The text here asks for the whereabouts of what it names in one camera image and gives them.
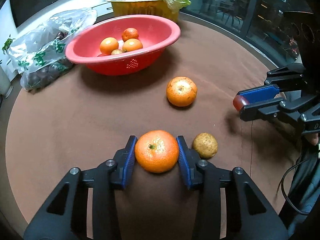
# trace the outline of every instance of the potato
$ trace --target potato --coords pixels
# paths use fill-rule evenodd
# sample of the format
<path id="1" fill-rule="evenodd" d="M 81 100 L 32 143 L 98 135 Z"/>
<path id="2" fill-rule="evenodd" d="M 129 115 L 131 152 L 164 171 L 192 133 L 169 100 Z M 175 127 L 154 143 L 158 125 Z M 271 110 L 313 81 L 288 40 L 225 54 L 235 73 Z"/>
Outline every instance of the potato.
<path id="1" fill-rule="evenodd" d="M 123 51 L 121 49 L 115 49 L 111 52 L 111 55 L 118 55 L 118 54 L 121 54 L 123 53 Z"/>
<path id="2" fill-rule="evenodd" d="M 201 158 L 211 158 L 218 151 L 218 142 L 215 137 L 210 133 L 198 134 L 192 143 L 193 149 L 195 149 Z"/>

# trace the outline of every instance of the yellow basket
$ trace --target yellow basket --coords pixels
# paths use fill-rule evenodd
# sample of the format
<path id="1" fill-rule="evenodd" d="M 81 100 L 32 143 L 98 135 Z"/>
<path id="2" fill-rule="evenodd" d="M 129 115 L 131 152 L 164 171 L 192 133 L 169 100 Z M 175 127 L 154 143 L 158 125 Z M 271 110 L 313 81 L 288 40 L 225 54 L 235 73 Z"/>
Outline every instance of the yellow basket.
<path id="1" fill-rule="evenodd" d="M 179 13 L 172 13 L 163 0 L 108 0 L 112 4 L 115 17 L 132 14 L 148 14 L 178 21 Z"/>

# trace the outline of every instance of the colander holes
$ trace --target colander holes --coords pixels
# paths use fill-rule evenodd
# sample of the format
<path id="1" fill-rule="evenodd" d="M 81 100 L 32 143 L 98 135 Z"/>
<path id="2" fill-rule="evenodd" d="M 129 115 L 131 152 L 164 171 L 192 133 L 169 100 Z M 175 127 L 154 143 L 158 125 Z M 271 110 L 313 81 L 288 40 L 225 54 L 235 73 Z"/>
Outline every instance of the colander holes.
<path id="1" fill-rule="evenodd" d="M 136 68 L 139 66 L 139 63 L 136 59 L 132 59 L 130 60 L 130 62 L 127 64 L 127 67 L 126 68 Z"/>

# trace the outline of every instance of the green leaves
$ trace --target green leaves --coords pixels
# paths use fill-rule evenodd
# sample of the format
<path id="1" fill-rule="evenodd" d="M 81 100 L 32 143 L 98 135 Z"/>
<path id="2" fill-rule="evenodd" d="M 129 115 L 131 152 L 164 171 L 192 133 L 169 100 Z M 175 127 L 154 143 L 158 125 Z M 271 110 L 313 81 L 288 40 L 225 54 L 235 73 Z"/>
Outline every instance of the green leaves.
<path id="1" fill-rule="evenodd" d="M 11 39 L 11 34 L 9 35 L 9 38 L 7 39 L 7 41 L 4 43 L 4 46 L 2 47 L 2 51 L 3 54 L 5 52 L 7 52 L 7 50 L 9 49 L 10 45 L 12 44 L 13 40 L 15 39 Z"/>

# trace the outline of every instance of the person's hand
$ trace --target person's hand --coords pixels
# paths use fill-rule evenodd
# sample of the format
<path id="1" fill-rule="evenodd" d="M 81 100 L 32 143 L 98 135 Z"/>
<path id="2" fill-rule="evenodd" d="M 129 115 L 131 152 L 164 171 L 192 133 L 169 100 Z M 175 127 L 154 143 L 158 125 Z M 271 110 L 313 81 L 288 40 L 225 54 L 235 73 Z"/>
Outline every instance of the person's hand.
<path id="1" fill-rule="evenodd" d="M 319 141 L 319 134 L 318 133 L 308 133 L 304 137 L 312 145 L 317 145 L 318 144 L 318 141 Z"/>

